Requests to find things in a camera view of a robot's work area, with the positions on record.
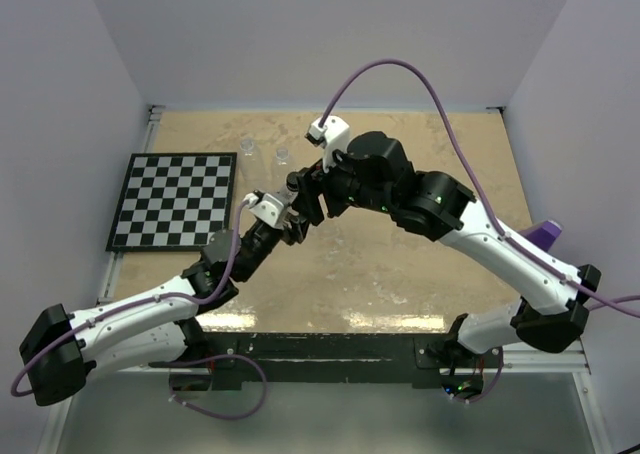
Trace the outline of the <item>small clear plastic bottle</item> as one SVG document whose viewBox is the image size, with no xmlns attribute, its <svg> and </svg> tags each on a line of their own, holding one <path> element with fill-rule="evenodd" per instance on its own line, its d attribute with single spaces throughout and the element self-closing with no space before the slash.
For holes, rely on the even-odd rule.
<svg viewBox="0 0 640 454">
<path fill-rule="evenodd" d="M 282 201 L 285 208 L 296 211 L 296 199 L 298 197 L 298 191 L 291 189 L 287 184 L 283 185 L 279 191 L 278 196 Z"/>
</svg>

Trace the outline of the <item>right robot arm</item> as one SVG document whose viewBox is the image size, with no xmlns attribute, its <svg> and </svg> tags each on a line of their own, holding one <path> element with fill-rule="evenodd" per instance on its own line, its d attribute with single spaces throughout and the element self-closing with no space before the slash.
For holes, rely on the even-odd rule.
<svg viewBox="0 0 640 454">
<path fill-rule="evenodd" d="M 581 285 L 599 271 L 559 261 L 519 233 L 493 225 L 472 191 L 440 171 L 417 171 L 402 144 L 370 131 L 336 151 L 333 166 L 321 161 L 288 175 L 293 207 L 313 225 L 357 207 L 381 212 L 408 233 L 457 250 L 510 285 L 515 303 L 481 315 L 456 318 L 442 351 L 459 367 L 480 354 L 522 341 L 560 353 L 584 332 L 589 317 Z"/>
</svg>

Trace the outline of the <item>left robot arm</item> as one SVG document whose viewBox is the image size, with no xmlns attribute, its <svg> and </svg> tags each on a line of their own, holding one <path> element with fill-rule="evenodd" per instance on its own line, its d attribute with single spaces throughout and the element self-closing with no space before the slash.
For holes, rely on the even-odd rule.
<svg viewBox="0 0 640 454">
<path fill-rule="evenodd" d="M 255 221 L 244 234 L 214 233 L 194 264 L 152 289 L 74 312 L 61 304 L 44 309 L 20 344 L 24 367 L 12 396 L 50 406 L 102 374 L 139 364 L 200 364 L 207 342 L 197 316 L 232 300 L 237 283 L 247 281 L 279 243 L 301 243 L 310 227 L 296 212 L 251 212 Z"/>
</svg>

